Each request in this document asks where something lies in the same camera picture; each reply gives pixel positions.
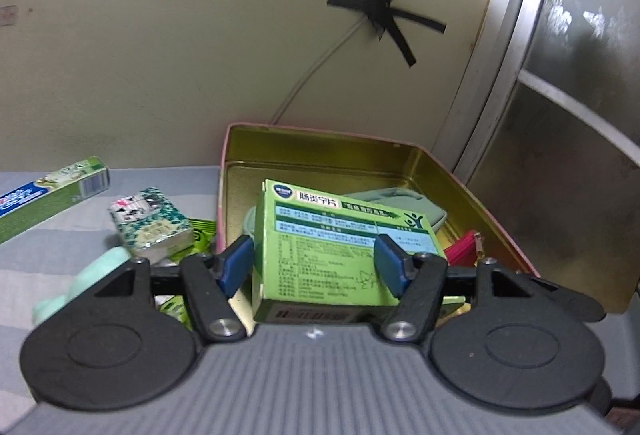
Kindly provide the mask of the patterned small tissue pack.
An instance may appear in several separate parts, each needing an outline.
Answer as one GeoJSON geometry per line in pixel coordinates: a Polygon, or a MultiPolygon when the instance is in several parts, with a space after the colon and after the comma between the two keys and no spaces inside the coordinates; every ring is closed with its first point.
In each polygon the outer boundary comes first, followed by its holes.
{"type": "Polygon", "coordinates": [[[155,187],[113,201],[108,213],[122,246],[151,264],[168,259],[194,244],[189,219],[155,187]]]}

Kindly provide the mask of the teal plush toy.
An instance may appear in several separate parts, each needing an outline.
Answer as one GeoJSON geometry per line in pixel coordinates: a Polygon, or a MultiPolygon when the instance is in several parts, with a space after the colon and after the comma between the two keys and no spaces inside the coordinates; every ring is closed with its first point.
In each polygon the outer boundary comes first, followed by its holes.
{"type": "Polygon", "coordinates": [[[81,270],[65,293],[55,296],[53,299],[43,299],[43,301],[37,303],[32,308],[32,325],[34,327],[40,325],[68,302],[84,293],[123,263],[126,263],[128,259],[130,259],[130,254],[126,249],[112,247],[111,250],[108,250],[81,270]]]}

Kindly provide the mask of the green toothpaste box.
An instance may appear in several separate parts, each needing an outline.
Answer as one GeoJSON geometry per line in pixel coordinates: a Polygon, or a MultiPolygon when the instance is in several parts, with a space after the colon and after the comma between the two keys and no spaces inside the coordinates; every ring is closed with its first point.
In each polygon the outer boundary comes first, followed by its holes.
{"type": "Polygon", "coordinates": [[[1,242],[104,192],[110,184],[106,165],[90,156],[2,194],[1,242]]]}

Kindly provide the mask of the striped blue bed sheet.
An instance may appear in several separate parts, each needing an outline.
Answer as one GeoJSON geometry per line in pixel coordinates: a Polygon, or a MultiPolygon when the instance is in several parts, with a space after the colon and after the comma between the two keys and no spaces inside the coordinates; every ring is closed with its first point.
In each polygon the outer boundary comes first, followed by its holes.
{"type": "Polygon", "coordinates": [[[181,212],[213,219],[217,166],[113,169],[103,193],[1,244],[1,427],[34,404],[18,364],[32,329],[32,307],[65,293],[77,273],[119,242],[107,207],[121,196],[157,187],[181,212]]]}

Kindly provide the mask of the green medicine box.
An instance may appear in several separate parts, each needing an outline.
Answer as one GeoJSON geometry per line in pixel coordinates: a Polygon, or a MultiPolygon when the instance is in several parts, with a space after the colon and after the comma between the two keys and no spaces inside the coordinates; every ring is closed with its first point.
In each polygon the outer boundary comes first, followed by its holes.
{"type": "Polygon", "coordinates": [[[426,216],[381,203],[266,179],[255,212],[252,306],[258,322],[347,323],[383,317],[405,275],[388,285],[374,241],[390,236],[408,254],[444,254],[426,216]]]}

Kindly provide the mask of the green snack packet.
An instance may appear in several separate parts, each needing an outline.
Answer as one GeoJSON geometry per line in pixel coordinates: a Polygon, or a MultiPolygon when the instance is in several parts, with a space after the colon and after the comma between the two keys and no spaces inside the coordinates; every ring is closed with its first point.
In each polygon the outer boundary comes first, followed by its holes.
{"type": "MultiPolygon", "coordinates": [[[[160,262],[160,267],[175,266],[186,256],[200,253],[209,254],[213,250],[217,232],[216,221],[206,221],[206,219],[196,218],[190,218],[189,221],[193,231],[193,244],[163,259],[160,262]]],[[[181,295],[157,295],[155,297],[155,305],[161,313],[178,320],[188,329],[191,328],[191,322],[186,312],[186,305],[184,305],[181,295]]]]}

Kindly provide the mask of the pink metal tin box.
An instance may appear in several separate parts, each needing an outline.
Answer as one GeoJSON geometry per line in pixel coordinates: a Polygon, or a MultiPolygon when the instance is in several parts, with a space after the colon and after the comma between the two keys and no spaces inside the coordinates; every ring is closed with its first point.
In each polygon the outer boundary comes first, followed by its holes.
{"type": "Polygon", "coordinates": [[[589,245],[559,262],[531,262],[498,221],[445,166],[411,143],[366,136],[259,124],[232,124],[220,160],[217,247],[224,249],[243,229],[266,178],[324,192],[345,194],[404,187],[446,210],[438,239],[446,247],[470,230],[480,233],[486,254],[524,273],[546,278],[597,299],[620,313],[636,296],[639,240],[630,247],[589,245]]]}

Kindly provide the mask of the frosted glass door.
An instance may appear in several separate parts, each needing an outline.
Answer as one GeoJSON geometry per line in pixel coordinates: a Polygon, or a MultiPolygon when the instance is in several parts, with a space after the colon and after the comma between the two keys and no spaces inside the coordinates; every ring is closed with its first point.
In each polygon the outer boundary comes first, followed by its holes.
{"type": "Polygon", "coordinates": [[[639,273],[639,0],[490,0],[433,153],[544,275],[639,273]]]}

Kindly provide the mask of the black tape cross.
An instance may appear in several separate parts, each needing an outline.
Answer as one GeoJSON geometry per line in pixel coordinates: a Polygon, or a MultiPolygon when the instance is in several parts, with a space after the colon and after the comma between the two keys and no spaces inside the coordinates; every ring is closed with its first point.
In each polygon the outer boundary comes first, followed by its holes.
{"type": "Polygon", "coordinates": [[[396,19],[401,18],[429,28],[430,30],[444,34],[447,25],[440,21],[420,16],[411,11],[403,10],[392,5],[393,0],[326,0],[330,7],[346,9],[353,12],[361,12],[373,26],[378,38],[388,34],[399,49],[409,68],[416,64],[407,39],[397,25],[396,19]]]}

